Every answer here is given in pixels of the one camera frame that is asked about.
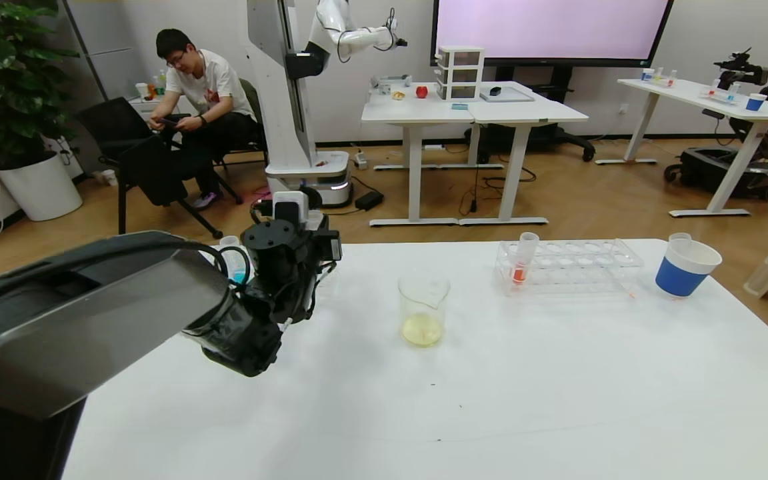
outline television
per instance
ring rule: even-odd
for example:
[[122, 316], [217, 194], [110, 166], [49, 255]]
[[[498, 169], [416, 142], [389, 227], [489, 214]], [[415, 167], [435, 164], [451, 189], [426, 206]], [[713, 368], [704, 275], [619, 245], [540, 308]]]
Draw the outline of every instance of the television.
[[438, 46], [478, 46], [485, 64], [650, 67], [673, 0], [435, 0]]

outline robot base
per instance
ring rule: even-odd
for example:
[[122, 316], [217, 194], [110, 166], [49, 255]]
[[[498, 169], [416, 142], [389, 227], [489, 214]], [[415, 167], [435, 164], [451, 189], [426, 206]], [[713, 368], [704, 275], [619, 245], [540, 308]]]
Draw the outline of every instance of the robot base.
[[351, 203], [351, 172], [348, 169], [348, 152], [316, 152], [317, 166], [307, 168], [287, 168], [269, 165], [265, 176], [269, 189], [293, 191], [307, 186], [319, 192], [322, 206], [326, 209], [338, 209]]

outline wooden floor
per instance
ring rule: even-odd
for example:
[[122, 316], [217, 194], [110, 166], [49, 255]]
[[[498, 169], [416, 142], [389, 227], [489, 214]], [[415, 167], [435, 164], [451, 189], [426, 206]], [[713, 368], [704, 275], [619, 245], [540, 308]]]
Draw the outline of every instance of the wooden floor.
[[[539, 215], [548, 225], [524, 227], [384, 227], [370, 228], [376, 218], [405, 218], [407, 215], [408, 175], [406, 172], [356, 172], [356, 176], [380, 189], [384, 204], [371, 212], [334, 216], [332, 225], [344, 243], [461, 242], [512, 240], [525, 230], [543, 239], [561, 238], [667, 238], [678, 231], [712, 245], [725, 263], [714, 276], [750, 310], [768, 324], [768, 295], [757, 300], [744, 292], [743, 283], [756, 265], [768, 255], [768, 203], [757, 200], [731, 201], [732, 207], [750, 210], [750, 217], [711, 217], [673, 219], [673, 209], [703, 209], [710, 194], [680, 185], [666, 185], [663, 168], [675, 163], [674, 156], [688, 146], [712, 145], [709, 141], [671, 140], [646, 143], [643, 156], [659, 160], [658, 166], [597, 166], [582, 162], [582, 150], [572, 145], [555, 152], [530, 154], [525, 166], [539, 177], [534, 183], [521, 183], [515, 216]], [[627, 141], [598, 142], [597, 158], [619, 158]], [[426, 152], [425, 161], [466, 161], [463, 145], [450, 150]], [[371, 165], [401, 161], [400, 147], [366, 148]], [[254, 159], [246, 156], [235, 160]], [[464, 192], [472, 188], [473, 171], [423, 172], [423, 215], [458, 217]], [[479, 172], [482, 177], [503, 175], [503, 171]], [[231, 167], [229, 181], [245, 198], [243, 206], [224, 200], [204, 213], [225, 234], [238, 235], [251, 224], [248, 206], [254, 192], [265, 185], [262, 164]], [[100, 186], [93, 179], [82, 182], [79, 191], [85, 198], [81, 209], [60, 219], [30, 222], [27, 219], [8, 228], [0, 236], [0, 273], [36, 259], [70, 249], [116, 233], [116, 188]], [[195, 193], [194, 183], [189, 192]], [[365, 193], [359, 189], [357, 194]], [[479, 190], [478, 212], [471, 216], [495, 216], [499, 200], [496, 193]], [[469, 195], [463, 209], [469, 207]], [[134, 189], [128, 194], [129, 231], [163, 230], [204, 243], [215, 243], [210, 234], [179, 206], [154, 207]]]

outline white t-shirt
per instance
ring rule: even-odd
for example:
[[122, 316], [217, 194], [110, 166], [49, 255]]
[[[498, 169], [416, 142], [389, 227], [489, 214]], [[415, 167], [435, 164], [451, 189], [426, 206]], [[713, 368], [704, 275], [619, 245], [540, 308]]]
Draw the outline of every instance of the white t-shirt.
[[243, 113], [253, 121], [258, 121], [241, 88], [239, 76], [226, 58], [204, 49], [200, 52], [205, 61], [203, 76], [196, 79], [190, 73], [180, 73], [176, 68], [169, 68], [165, 90], [185, 95], [201, 115], [216, 106], [221, 98], [230, 97], [233, 100], [232, 112]]

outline glasses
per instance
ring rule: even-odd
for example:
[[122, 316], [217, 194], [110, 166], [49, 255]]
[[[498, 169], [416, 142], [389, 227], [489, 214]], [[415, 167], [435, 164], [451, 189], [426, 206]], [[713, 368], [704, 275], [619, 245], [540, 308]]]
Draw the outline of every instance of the glasses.
[[176, 58], [168, 58], [165, 63], [168, 67], [178, 68], [180, 66], [180, 61], [183, 61], [183, 57], [185, 57], [185, 52], [180, 53]]

